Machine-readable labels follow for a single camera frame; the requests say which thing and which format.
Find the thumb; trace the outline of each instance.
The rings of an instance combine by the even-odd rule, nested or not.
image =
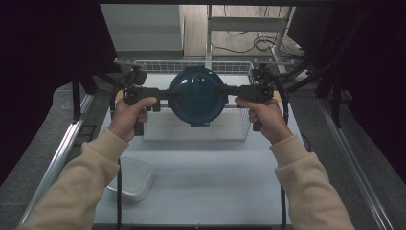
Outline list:
[[[248,101],[246,99],[242,99],[242,98],[236,98],[235,99],[236,103],[241,106],[241,107],[245,107],[245,108],[251,108],[253,110],[256,110],[258,108],[258,104],[257,103],[253,103],[251,101]]]
[[[139,114],[143,108],[152,106],[153,104],[156,104],[157,99],[150,97],[150,98],[143,98],[134,105],[132,105],[128,110],[131,111],[133,114]]]

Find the hand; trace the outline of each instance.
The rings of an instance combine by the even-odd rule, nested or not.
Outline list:
[[[145,107],[152,106],[156,102],[156,98],[144,98],[133,105],[128,105],[123,100],[118,100],[113,121],[108,129],[124,141],[131,141],[135,134],[135,122],[146,122],[148,114]]]
[[[293,135],[283,119],[276,99],[267,103],[253,103],[242,98],[236,98],[236,103],[241,107],[250,109],[248,113],[251,123],[258,120],[262,123],[260,132],[272,145]]]

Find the person's left hand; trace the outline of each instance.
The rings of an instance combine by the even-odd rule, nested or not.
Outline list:
[[[113,121],[108,126],[108,129],[124,141],[131,141],[135,134],[135,122],[146,122],[148,115],[145,107],[152,106],[156,102],[156,98],[144,98],[130,106],[123,100],[118,100]]]

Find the cream sweatshirt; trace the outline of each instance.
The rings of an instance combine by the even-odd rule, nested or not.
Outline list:
[[[21,229],[91,229],[96,205],[116,175],[118,159],[127,146],[107,128],[96,140],[84,143],[82,155],[63,168]],[[314,153],[306,152],[296,136],[271,150],[279,163],[276,174],[286,191],[296,230],[354,229]]]

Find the wooden floor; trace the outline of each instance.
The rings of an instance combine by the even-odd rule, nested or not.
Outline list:
[[[258,7],[258,6],[213,6],[212,16],[238,16],[238,17],[282,17],[287,11],[286,7]],[[185,16],[185,57],[205,56],[207,39],[207,6],[186,5],[183,6]],[[275,37],[276,33],[249,32],[237,34],[237,32],[212,32],[212,44],[234,51],[248,51],[254,46],[257,36]],[[283,39],[283,44],[289,53],[298,55],[299,49],[295,43],[287,36]],[[268,47],[268,44],[259,44],[261,49]],[[246,53],[234,53],[213,47],[214,57],[244,56],[244,57],[272,57],[271,51],[260,51],[256,48]]]

